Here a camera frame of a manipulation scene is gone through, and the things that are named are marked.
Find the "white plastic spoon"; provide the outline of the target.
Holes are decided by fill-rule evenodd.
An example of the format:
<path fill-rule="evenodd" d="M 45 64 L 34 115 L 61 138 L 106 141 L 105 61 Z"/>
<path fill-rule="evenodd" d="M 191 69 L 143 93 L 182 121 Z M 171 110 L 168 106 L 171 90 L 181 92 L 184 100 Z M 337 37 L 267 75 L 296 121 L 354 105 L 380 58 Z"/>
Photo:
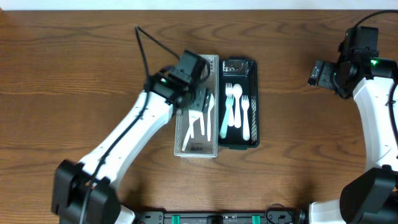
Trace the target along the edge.
<path fill-rule="evenodd" d="M 204 136 L 205 135 L 205 120 L 204 120 L 203 113 L 200 113 L 200 131 L 201 131 L 201 135 Z"/>
<path fill-rule="evenodd" d="M 208 112 L 207 112 L 207 141 L 211 141 L 211 111 L 215 105 L 215 98 L 213 94 L 210 94 L 209 104 L 208 104 Z"/>
<path fill-rule="evenodd" d="M 234 110 L 234 127 L 241 127 L 241 110 L 240 110 L 240 97 L 243 93 L 243 89 L 240 84 L 235 84 L 233 86 L 233 95 L 235 98 L 235 110 Z"/>
<path fill-rule="evenodd" d="M 187 130 L 186 136 L 185 136 L 184 141 L 183 141 L 182 151 L 186 150 L 188 140 L 190 139 L 191 133 L 193 132 L 193 124 L 194 124 L 194 122 L 196 120 L 199 119 L 199 117 L 200 117 L 200 115 L 199 115 L 198 111 L 195 111 L 195 110 L 189 110 L 188 111 L 189 126 L 188 126 L 188 130 Z"/>

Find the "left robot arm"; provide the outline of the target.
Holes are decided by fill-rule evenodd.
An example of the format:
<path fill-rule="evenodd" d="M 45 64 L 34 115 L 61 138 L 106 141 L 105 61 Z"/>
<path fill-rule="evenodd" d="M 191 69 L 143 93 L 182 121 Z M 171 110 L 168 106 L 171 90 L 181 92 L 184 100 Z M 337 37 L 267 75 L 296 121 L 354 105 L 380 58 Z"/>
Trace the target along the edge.
<path fill-rule="evenodd" d="M 147 77 L 126 117 L 93 151 L 74 164 L 64 160 L 55 171 L 52 212 L 60 223 L 133 223 L 136 213 L 122 205 L 119 185 L 151 137 L 176 112 L 205 109 L 200 93 L 213 78 L 219 58 L 184 51 L 176 66 Z"/>

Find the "white plastic fork short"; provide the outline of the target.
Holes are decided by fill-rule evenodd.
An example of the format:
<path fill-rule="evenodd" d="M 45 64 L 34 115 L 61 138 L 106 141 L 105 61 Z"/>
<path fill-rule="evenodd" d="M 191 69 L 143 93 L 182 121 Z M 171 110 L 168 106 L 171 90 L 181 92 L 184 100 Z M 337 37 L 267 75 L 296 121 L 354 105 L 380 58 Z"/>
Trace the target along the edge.
<path fill-rule="evenodd" d="M 249 132 L 249 118 L 248 118 L 249 98 L 247 95 L 242 96 L 241 106 L 243 109 L 243 139 L 245 141 L 248 141 L 250 139 L 250 132 Z"/>

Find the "pale green plastic fork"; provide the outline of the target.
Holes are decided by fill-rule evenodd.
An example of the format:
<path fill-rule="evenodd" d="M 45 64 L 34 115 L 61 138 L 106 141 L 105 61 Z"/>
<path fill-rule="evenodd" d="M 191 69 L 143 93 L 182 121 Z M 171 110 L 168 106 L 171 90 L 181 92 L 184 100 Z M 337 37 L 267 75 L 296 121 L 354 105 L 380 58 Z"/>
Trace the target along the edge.
<path fill-rule="evenodd" d="M 222 122 L 221 128 L 220 128 L 220 138 L 221 139 L 224 139 L 227 134 L 229 114 L 230 114 L 230 109 L 233 105 L 233 101 L 234 101 L 233 94 L 229 94 L 226 97 L 226 102 L 225 102 L 226 110 L 225 110 L 223 122 Z"/>

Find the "white plastic fork long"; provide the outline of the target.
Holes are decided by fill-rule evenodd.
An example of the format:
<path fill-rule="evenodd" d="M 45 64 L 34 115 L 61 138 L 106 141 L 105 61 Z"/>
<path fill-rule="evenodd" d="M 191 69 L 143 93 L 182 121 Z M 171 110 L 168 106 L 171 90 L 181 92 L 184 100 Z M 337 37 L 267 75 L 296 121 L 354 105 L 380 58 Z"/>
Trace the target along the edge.
<path fill-rule="evenodd" d="M 233 95 L 233 85 L 231 83 L 226 83 L 226 96 Z M 229 109 L 228 126 L 234 126 L 234 114 L 233 108 Z"/>

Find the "clear plastic mesh basket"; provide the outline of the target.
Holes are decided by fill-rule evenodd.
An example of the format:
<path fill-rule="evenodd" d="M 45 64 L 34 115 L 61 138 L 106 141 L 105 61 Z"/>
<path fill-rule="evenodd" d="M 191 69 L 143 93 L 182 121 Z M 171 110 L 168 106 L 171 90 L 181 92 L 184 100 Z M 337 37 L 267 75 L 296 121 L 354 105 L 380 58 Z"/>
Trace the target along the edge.
<path fill-rule="evenodd" d="M 207 141 L 207 113 L 203 113 L 205 120 L 205 135 L 201 135 L 200 118 L 193 124 L 193 132 L 188 140 L 185 151 L 182 151 L 182 145 L 186 136 L 188 122 L 188 108 L 179 109 L 177 111 L 176 128 L 175 128 L 175 146 L 174 155 L 178 157 L 197 157 L 197 158 L 213 158 L 217 156 L 218 150 L 218 65 L 219 56 L 217 55 L 201 55 L 208 64 L 202 72 L 202 77 L 206 80 L 199 84 L 207 88 L 207 92 L 212 92 L 215 98 L 215 105 L 211 111 L 211 141 Z"/>

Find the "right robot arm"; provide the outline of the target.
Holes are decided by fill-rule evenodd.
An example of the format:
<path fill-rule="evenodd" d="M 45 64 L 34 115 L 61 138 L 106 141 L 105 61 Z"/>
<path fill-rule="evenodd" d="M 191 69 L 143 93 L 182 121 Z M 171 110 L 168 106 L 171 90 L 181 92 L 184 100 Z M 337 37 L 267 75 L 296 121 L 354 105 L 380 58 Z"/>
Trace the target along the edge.
<path fill-rule="evenodd" d="M 337 62 L 318 60 L 308 85 L 354 99 L 366 145 L 364 174 L 336 200 L 309 205 L 309 223 L 397 223 L 397 63 L 380 58 L 378 29 L 346 31 Z"/>

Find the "black plastic mesh basket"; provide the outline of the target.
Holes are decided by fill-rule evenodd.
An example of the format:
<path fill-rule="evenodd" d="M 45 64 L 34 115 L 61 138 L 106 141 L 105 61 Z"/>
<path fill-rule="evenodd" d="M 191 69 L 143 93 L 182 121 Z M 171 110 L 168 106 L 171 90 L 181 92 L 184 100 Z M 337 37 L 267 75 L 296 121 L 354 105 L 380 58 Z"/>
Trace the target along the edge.
<path fill-rule="evenodd" d="M 228 126 L 226 137 L 218 138 L 218 145 L 230 149 L 246 150 L 258 147 L 259 137 L 259 101 L 257 84 L 257 63 L 244 57 L 231 57 L 220 61 L 218 76 L 218 125 L 226 112 L 226 85 L 241 85 L 243 96 L 248 97 L 248 131 L 249 139 L 243 139 L 243 128 Z"/>

